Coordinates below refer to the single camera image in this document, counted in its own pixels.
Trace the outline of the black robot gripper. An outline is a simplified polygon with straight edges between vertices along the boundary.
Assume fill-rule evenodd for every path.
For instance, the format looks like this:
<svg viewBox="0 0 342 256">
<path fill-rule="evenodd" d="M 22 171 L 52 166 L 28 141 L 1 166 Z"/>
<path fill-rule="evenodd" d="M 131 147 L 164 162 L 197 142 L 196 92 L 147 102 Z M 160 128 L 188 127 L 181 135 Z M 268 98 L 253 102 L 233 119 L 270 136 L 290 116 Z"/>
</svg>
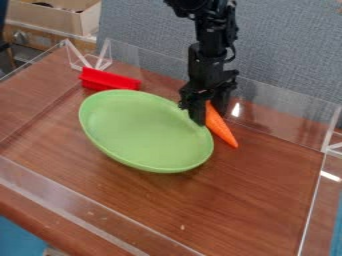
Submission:
<svg viewBox="0 0 342 256">
<path fill-rule="evenodd" d="M 236 89 L 237 70 L 223 70 L 227 51 L 205 56 L 197 43 L 188 47 L 188 82 L 179 90 L 179 108 L 188 111 L 189 119 L 203 126 L 205 123 L 205 102 L 220 116 L 225 115 L 231 91 Z"/>
</svg>

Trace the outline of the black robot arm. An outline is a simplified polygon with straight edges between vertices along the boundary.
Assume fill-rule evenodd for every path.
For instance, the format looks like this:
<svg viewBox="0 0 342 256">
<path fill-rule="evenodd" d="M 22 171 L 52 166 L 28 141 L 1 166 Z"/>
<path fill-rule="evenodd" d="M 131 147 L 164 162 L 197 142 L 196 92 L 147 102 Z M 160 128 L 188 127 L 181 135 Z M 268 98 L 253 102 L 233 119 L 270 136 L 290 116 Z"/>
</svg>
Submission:
<svg viewBox="0 0 342 256">
<path fill-rule="evenodd" d="M 163 0 L 179 18 L 195 23 L 196 42 L 188 47 L 188 82 L 179 89 L 179 107 L 189 119 L 205 124 L 205 102 L 219 115 L 225 114 L 231 91 L 236 88 L 236 69 L 224 64 L 236 56 L 236 0 Z"/>
</svg>

